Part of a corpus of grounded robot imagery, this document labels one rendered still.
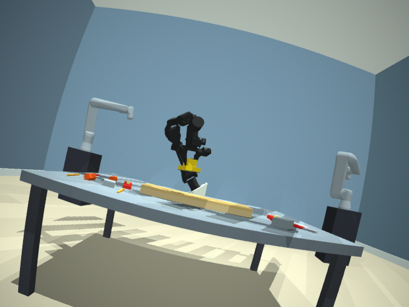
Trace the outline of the red rectangular bar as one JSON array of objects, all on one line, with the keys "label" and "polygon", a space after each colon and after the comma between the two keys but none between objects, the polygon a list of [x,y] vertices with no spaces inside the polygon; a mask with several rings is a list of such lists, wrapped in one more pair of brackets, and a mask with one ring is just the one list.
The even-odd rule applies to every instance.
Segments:
[{"label": "red rectangular bar", "polygon": [[132,183],[130,181],[125,181],[122,188],[131,190],[131,187],[132,187]]},{"label": "red rectangular bar", "polygon": [[274,215],[274,216],[267,215],[267,218],[270,219],[271,221],[272,221],[272,218],[273,218],[273,217],[279,217],[279,216],[277,216],[277,215],[276,215],[276,216],[275,216],[275,215]]}]

